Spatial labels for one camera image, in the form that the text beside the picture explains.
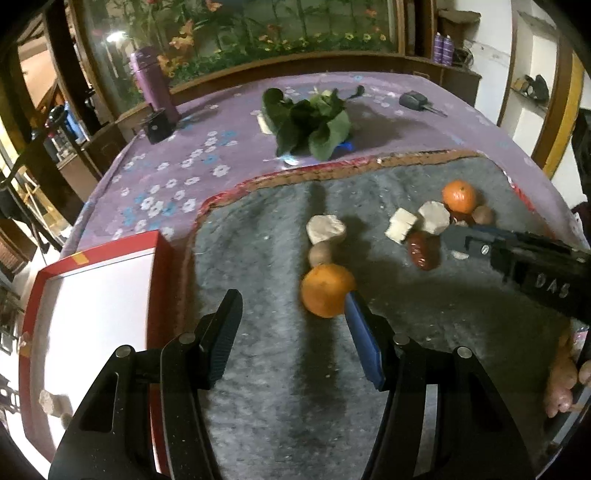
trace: shelf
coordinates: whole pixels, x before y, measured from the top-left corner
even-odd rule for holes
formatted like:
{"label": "shelf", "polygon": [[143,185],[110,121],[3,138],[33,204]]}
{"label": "shelf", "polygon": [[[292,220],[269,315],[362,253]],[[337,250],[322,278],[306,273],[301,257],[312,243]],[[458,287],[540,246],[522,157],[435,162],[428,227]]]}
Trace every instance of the shelf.
{"label": "shelf", "polygon": [[518,11],[519,16],[523,18],[525,23],[527,23],[531,31],[534,35],[538,37],[545,38],[547,40],[558,41],[558,31],[552,25],[550,25],[546,20],[542,20],[541,18],[534,17],[533,15]]}

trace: leafy green vegetable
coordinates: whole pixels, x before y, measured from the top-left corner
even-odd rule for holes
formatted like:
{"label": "leafy green vegetable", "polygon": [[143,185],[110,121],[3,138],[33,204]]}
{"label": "leafy green vegetable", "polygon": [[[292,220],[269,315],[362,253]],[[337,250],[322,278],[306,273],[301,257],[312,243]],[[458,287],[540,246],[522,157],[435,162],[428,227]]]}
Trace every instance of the leafy green vegetable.
{"label": "leafy green vegetable", "polygon": [[328,160],[335,148],[347,140],[351,130],[345,103],[365,92],[362,85],[346,100],[337,89],[315,93],[310,100],[294,104],[283,92],[270,88],[262,96],[262,114],[277,140],[275,154],[280,157],[308,146],[318,160]]}

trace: metal screw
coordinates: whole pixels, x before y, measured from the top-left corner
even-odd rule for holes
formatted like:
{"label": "metal screw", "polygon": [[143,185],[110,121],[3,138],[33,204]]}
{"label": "metal screw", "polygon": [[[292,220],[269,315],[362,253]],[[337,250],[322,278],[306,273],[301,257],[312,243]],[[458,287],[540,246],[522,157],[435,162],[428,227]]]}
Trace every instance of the metal screw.
{"label": "metal screw", "polygon": [[457,354],[462,358],[470,358],[472,356],[472,350],[470,350],[467,346],[461,346],[457,349]]}
{"label": "metal screw", "polygon": [[410,338],[408,335],[404,335],[403,333],[397,333],[394,335],[394,343],[396,345],[407,345],[410,342]]}
{"label": "metal screw", "polygon": [[183,345],[193,343],[195,341],[195,334],[193,332],[184,333],[180,337],[178,337],[178,341],[181,342]]}
{"label": "metal screw", "polygon": [[125,358],[131,353],[131,347],[129,345],[122,345],[117,350],[115,350],[115,355],[118,358]]}

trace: purple water bottle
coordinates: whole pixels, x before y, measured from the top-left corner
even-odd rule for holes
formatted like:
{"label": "purple water bottle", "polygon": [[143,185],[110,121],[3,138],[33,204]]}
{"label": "purple water bottle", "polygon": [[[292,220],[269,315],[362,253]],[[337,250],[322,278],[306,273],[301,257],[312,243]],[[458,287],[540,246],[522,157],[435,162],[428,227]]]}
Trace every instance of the purple water bottle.
{"label": "purple water bottle", "polygon": [[181,116],[173,104],[167,79],[158,64],[158,51],[154,47],[141,48],[131,54],[129,61],[146,102],[151,103],[155,110],[164,108],[166,117],[175,125]]}
{"label": "purple water bottle", "polygon": [[433,61],[435,63],[441,63],[441,58],[443,57],[443,37],[439,32],[435,35],[433,39]]}
{"label": "purple water bottle", "polygon": [[453,62],[453,40],[448,35],[443,39],[443,54],[441,55],[441,63],[451,66]]}

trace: potato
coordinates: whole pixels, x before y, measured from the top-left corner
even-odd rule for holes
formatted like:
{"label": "potato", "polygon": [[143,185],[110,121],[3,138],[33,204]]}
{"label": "potato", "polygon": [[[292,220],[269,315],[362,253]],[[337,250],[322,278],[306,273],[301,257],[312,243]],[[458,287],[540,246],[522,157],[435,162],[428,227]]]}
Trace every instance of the potato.
{"label": "potato", "polygon": [[312,268],[321,264],[332,263],[332,245],[330,240],[318,242],[310,248],[308,253],[308,261]]}
{"label": "potato", "polygon": [[495,211],[486,205],[480,205],[472,212],[472,218],[478,225],[492,225],[495,223]]}
{"label": "potato", "polygon": [[579,381],[583,385],[588,385],[591,380],[591,360],[587,360],[579,370]]}
{"label": "potato", "polygon": [[572,405],[573,394],[568,388],[552,387],[546,390],[544,406],[549,418],[554,418],[559,411],[568,411]]}
{"label": "potato", "polygon": [[573,388],[577,384],[579,375],[571,357],[559,357],[550,367],[550,387],[556,385],[563,388]]}

